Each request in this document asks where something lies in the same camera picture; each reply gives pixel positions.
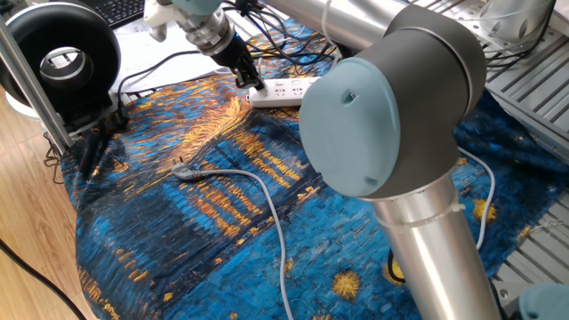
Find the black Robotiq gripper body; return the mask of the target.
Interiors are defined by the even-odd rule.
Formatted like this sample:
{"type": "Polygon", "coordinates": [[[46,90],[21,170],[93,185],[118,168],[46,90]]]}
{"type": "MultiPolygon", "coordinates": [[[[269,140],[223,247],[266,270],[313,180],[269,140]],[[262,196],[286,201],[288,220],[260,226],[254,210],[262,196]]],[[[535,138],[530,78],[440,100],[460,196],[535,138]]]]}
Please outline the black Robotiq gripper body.
{"type": "Polygon", "coordinates": [[[223,39],[209,56],[220,66],[230,69],[233,73],[252,74],[254,60],[243,38],[235,31],[223,39]]]}

